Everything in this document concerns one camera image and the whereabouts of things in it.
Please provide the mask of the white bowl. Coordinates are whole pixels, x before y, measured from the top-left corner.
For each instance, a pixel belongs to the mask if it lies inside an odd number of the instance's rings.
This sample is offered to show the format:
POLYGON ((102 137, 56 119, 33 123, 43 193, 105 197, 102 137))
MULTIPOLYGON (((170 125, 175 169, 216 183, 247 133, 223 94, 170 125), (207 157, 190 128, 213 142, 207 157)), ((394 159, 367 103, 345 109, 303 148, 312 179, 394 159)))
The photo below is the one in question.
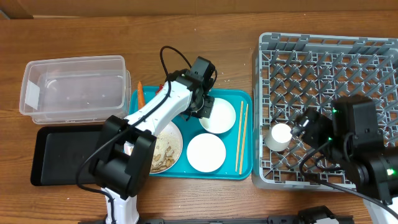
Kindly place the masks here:
POLYGON ((209 118, 200 118, 202 127, 213 134, 229 131, 236 121, 236 112, 232 104, 222 98, 215 98, 209 118))
POLYGON ((226 159, 226 147, 223 141, 214 134, 199 134, 187 146, 187 159, 189 164, 199 172, 214 172, 223 165, 226 159))

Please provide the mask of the white cup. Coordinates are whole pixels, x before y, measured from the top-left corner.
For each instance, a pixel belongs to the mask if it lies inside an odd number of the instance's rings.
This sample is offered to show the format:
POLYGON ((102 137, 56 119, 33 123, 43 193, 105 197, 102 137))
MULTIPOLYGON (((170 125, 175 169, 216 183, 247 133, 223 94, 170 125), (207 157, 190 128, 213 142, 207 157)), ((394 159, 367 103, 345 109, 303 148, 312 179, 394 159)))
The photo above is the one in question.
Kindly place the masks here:
POLYGON ((292 139, 292 129, 289 125, 278 123, 268 130, 265 136, 265 145, 275 152, 285 150, 292 139))

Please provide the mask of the wooden chopstick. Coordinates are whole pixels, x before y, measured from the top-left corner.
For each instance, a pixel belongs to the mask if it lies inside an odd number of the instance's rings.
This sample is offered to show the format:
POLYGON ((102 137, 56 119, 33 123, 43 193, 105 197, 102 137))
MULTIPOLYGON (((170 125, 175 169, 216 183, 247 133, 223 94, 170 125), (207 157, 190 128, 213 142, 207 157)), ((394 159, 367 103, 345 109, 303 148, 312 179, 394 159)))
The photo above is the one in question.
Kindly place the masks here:
POLYGON ((241 107, 240 107, 240 113, 239 113, 239 122, 238 122, 238 138, 237 138, 237 147, 236 147, 236 163, 235 163, 235 172, 238 171, 238 162, 239 162, 239 148, 240 148, 240 142, 241 142, 241 123, 242 123, 242 117, 243 117, 243 105, 244 102, 241 101, 241 107))
POLYGON ((243 159, 244 159, 244 149, 245 149, 245 143, 246 143, 248 109, 249 109, 249 105, 246 104, 246 112, 245 112, 245 118, 244 118, 243 140, 242 140, 241 157, 240 157, 240 164, 239 164, 239 175, 241 175, 242 172, 243 172, 243 159))

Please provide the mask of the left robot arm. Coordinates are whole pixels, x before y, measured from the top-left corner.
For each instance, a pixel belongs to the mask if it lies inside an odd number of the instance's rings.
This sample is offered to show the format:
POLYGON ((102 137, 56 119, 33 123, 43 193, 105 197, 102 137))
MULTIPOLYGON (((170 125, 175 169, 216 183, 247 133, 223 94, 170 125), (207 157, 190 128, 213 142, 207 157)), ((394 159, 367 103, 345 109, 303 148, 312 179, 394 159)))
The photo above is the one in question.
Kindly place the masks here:
POLYGON ((189 69, 168 73, 163 89, 140 110, 105 121, 95 151, 75 174, 79 188, 104 195, 103 223, 139 221, 136 196, 149 176, 157 136, 180 114, 209 117, 216 77, 215 66, 197 57, 189 69))

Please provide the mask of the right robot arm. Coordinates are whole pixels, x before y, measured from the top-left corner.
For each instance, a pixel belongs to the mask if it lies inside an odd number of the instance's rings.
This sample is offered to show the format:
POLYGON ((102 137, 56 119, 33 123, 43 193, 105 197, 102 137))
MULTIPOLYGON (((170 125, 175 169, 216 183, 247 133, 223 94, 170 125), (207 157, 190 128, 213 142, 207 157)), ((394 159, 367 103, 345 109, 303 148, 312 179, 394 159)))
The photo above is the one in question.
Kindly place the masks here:
POLYGON ((312 147, 299 164, 306 179, 366 202, 374 223, 397 221, 397 148, 386 147, 378 127, 374 101, 361 95, 342 96, 331 103, 331 118, 309 108, 296 117, 291 131, 312 147), (355 185, 351 190, 305 172, 305 163, 316 153, 337 165, 355 185))

